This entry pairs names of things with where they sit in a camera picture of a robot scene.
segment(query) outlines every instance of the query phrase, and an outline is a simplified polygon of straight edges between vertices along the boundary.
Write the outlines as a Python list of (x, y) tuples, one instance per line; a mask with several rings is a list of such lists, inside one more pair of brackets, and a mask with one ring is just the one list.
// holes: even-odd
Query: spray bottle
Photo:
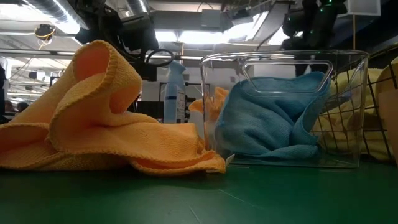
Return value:
[(185, 83), (182, 73), (185, 67), (173, 61), (169, 65), (169, 74), (164, 98), (163, 123), (184, 123), (185, 119)]

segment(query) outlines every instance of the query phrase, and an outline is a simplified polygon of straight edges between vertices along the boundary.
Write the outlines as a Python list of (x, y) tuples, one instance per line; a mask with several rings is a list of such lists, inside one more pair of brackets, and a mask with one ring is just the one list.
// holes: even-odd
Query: yellow towel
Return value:
[[(206, 149), (216, 149), (216, 139), (214, 135), (215, 125), (218, 119), (218, 116), (221, 113), (221, 109), (223, 108), (225, 98), (227, 97), (229, 91), (220, 87), (216, 87), (215, 97), (208, 97), (206, 101), (206, 113), (208, 113), (204, 125), (205, 129), (205, 147)], [(189, 110), (197, 110), (203, 113), (203, 100), (195, 100), (193, 103), (189, 105)]]
[[(368, 69), (368, 75), (370, 81), (376, 82), (380, 79), (381, 73), (385, 72), (386, 69)], [(351, 78), (353, 74), (353, 70), (349, 71), (349, 77)], [(342, 92), (348, 87), (348, 79), (346, 75), (339, 74), (337, 79), (337, 85), (331, 85), (331, 92)], [(359, 83), (352, 83), (351, 86), (358, 86)], [(372, 89), (375, 93), (375, 98), (377, 98), (377, 94), (380, 92), (379, 84), (373, 84)], [(366, 99), (365, 99), (365, 108), (373, 107), (373, 99), (371, 96), (370, 87), (366, 87)], [(333, 108), (328, 113), (321, 114), (319, 120), (315, 123), (313, 130), (316, 132), (322, 131), (320, 135), (319, 143), (328, 148), (330, 151), (336, 151), (338, 153), (349, 153), (350, 150), (356, 147), (356, 132), (352, 131), (355, 127), (358, 126), (356, 121), (360, 117), (360, 110), (356, 109), (354, 112), (351, 112), (353, 109), (353, 104), (348, 101), (343, 103), (339, 107)], [(380, 130), (379, 121), (377, 118), (377, 114), (374, 108), (366, 109), (364, 111), (364, 129), (374, 129)], [(368, 149), (370, 155), (379, 159), (381, 161), (389, 160), (387, 147), (384, 142), (382, 133), (380, 131), (371, 131), (364, 133), (366, 138), (366, 144), (368, 145)], [(361, 146), (361, 153), (367, 154), (367, 150), (365, 147), (364, 141)]]
[(141, 78), (108, 43), (78, 50), (54, 86), (0, 126), (0, 167), (18, 170), (103, 170), (125, 165), (152, 175), (225, 172), (204, 150), (194, 124), (160, 124), (126, 112)]
[[(398, 57), (391, 62), (391, 68), (396, 76), (396, 83), (398, 83)], [(375, 98), (379, 101), (379, 94), (385, 91), (394, 90), (394, 82), (392, 79), (391, 69), (389, 66), (383, 69), (376, 83)]]

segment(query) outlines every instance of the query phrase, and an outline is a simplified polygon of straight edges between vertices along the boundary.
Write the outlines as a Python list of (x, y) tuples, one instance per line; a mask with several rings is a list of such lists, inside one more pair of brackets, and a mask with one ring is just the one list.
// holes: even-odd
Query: green table surface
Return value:
[(230, 166), (225, 175), (0, 171), (0, 223), (398, 223), (398, 169)]

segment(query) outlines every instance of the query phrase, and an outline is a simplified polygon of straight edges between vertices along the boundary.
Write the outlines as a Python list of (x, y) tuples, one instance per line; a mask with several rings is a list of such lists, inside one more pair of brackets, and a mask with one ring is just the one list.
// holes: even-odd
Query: plastic bin handle cutout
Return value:
[[(240, 64), (240, 67), (241, 67), (241, 70), (242, 70), (244, 76), (246, 77), (249, 84), (256, 92), (258, 92), (258, 93), (273, 93), (273, 94), (275, 94), (275, 93), (277, 93), (277, 94), (278, 93), (314, 94), (323, 88), (327, 78), (330, 77), (331, 72), (333, 70), (333, 64), (327, 60), (294, 60), (294, 59), (291, 59), (291, 60), (262, 60), (261, 58), (250, 58), (247, 60), (240, 61), (239, 64)], [(275, 86), (275, 89), (262, 90), (262, 89), (260, 89), (259, 86), (256, 86), (254, 84), (254, 82), (252, 80), (253, 76), (248, 73), (249, 67), (254, 66), (254, 65), (290, 65), (290, 66), (292, 66), (292, 65), (293, 66), (294, 65), (326, 65), (327, 70), (325, 72), (325, 76), (323, 77), (323, 80), (320, 82), (320, 84), (315, 89), (312, 89), (312, 90), (291, 90), (291, 89), (281, 90), (277, 86)]]

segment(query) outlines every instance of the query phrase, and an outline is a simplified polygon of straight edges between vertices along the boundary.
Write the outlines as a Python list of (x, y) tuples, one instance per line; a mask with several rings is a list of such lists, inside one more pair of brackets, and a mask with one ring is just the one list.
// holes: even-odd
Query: orange cloth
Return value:
[[(205, 147), (206, 149), (216, 149), (217, 141), (215, 139), (214, 131), (218, 116), (223, 109), (224, 101), (228, 96), (229, 91), (220, 87), (216, 87), (215, 96), (206, 98), (206, 117), (205, 129)], [(203, 100), (195, 100), (189, 105), (189, 110), (197, 110), (203, 114)]]
[(54, 86), (0, 126), (0, 167), (104, 170), (130, 164), (152, 175), (225, 172), (225, 161), (204, 150), (194, 124), (160, 124), (126, 112), (140, 90), (140, 76), (108, 43), (82, 47)]

